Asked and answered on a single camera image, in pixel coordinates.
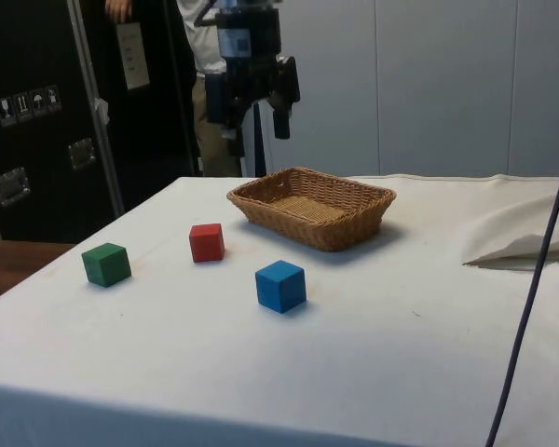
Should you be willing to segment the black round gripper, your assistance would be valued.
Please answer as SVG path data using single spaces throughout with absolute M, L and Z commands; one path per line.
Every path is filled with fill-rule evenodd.
M 295 57 L 281 52 L 280 14 L 273 7 L 221 10 L 215 15 L 220 56 L 255 59 L 259 98 L 272 109 L 276 139 L 291 138 L 293 105 L 301 100 Z M 228 141 L 229 153 L 246 156 L 243 125 L 252 111 L 246 80 L 239 65 L 229 63 L 220 73 L 205 75 L 206 117 Z

